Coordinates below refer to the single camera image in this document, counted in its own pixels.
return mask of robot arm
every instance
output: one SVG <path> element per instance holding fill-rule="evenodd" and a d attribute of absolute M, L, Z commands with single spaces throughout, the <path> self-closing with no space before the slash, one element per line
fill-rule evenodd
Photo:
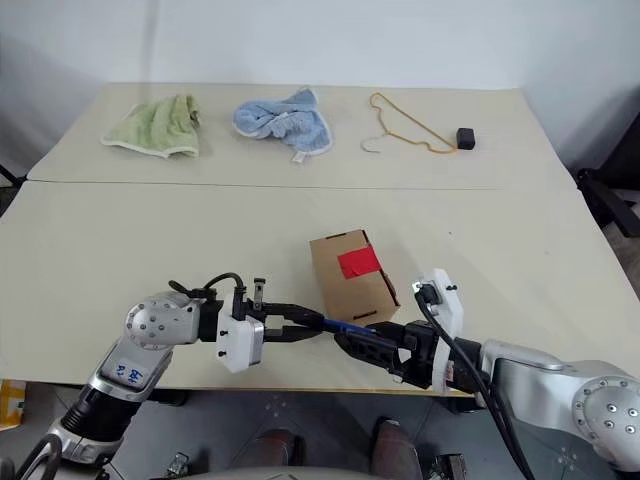
<path fill-rule="evenodd" d="M 235 372 L 260 362 L 264 342 L 299 341 L 330 332 L 348 355 L 384 368 L 403 382 L 429 388 L 434 380 L 442 380 L 445 387 L 477 394 L 477 378 L 470 375 L 464 356 L 485 386 L 499 389 L 515 418 L 584 438 L 616 469 L 640 471 L 636 379 L 604 362 L 567 364 L 540 351 L 497 341 L 482 345 L 456 338 L 456 348 L 444 349 L 442 358 L 435 316 L 446 320 L 455 314 L 458 300 L 455 290 L 437 281 L 414 284 L 416 299 L 428 306 L 423 313 L 431 321 L 362 328 L 297 305 L 264 303 L 262 279 L 255 281 L 252 301 L 245 298 L 237 275 L 216 278 L 236 280 L 233 295 L 224 302 L 217 300 L 212 282 L 195 290 L 170 282 L 174 291 L 149 297 L 129 310 L 122 337 L 76 403 L 50 429 L 61 439 L 63 458 L 96 467 L 110 461 L 131 418 L 169 365 L 174 345 L 216 341 L 217 358 Z M 266 329 L 269 315 L 284 316 L 296 326 Z M 447 326 L 447 331 L 459 328 L 456 322 Z"/>

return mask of table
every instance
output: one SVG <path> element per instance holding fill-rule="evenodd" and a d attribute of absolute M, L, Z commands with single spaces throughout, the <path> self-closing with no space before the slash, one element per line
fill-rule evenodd
<path fill-rule="evenodd" d="M 401 189 L 574 189 L 519 90 L 376 89 L 318 87 L 320 110 L 331 126 L 333 148 L 297 168 L 293 151 L 278 141 L 240 136 L 233 111 L 252 99 L 284 99 L 294 86 L 113 84 L 106 86 L 60 143 L 29 173 L 56 182 L 268 185 Z M 386 137 L 369 96 L 382 91 L 400 107 L 451 139 L 459 127 L 475 130 L 473 151 L 437 155 Z M 148 157 L 98 142 L 133 105 L 176 93 L 193 93 L 200 105 L 199 158 Z M 431 140 L 390 108 L 390 127 Z"/>
<path fill-rule="evenodd" d="M 27 182 L 0 219 L 0 375 L 85 382 L 130 305 L 169 279 L 264 276 L 268 301 L 322 310 L 308 241 L 354 228 L 395 284 L 394 321 L 420 318 L 410 282 L 444 267 L 460 286 L 463 337 L 640 376 L 640 304 L 576 190 L 55 182 Z M 236 375 L 214 355 L 213 344 L 176 347 L 160 385 L 421 392 L 349 359 L 328 334 L 267 345 L 261 365 Z"/>

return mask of red label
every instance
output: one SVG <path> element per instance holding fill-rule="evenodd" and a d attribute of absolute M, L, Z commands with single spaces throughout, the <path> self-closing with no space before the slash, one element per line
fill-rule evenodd
<path fill-rule="evenodd" d="M 373 247 L 361 248 L 340 255 L 338 263 L 344 278 L 355 278 L 382 269 Z"/>

